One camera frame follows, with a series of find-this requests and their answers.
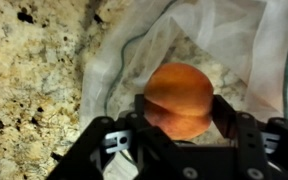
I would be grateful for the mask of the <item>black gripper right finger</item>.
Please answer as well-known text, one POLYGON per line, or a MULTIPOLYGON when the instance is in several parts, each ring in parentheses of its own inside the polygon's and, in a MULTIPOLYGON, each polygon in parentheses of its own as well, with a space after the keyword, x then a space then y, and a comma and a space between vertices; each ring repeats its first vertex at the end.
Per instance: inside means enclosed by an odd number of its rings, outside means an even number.
POLYGON ((220 134, 224 138, 234 139, 237 132, 236 111, 221 95, 214 96, 211 115, 220 134))

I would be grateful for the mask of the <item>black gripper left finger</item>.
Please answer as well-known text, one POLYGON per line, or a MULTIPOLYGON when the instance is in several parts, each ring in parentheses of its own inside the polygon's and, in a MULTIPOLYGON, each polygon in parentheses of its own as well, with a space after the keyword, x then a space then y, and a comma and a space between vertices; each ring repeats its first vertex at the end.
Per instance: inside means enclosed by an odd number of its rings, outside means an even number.
POLYGON ((143 94, 136 94, 134 99, 136 119, 141 123, 146 123, 144 105, 145 98, 143 94))

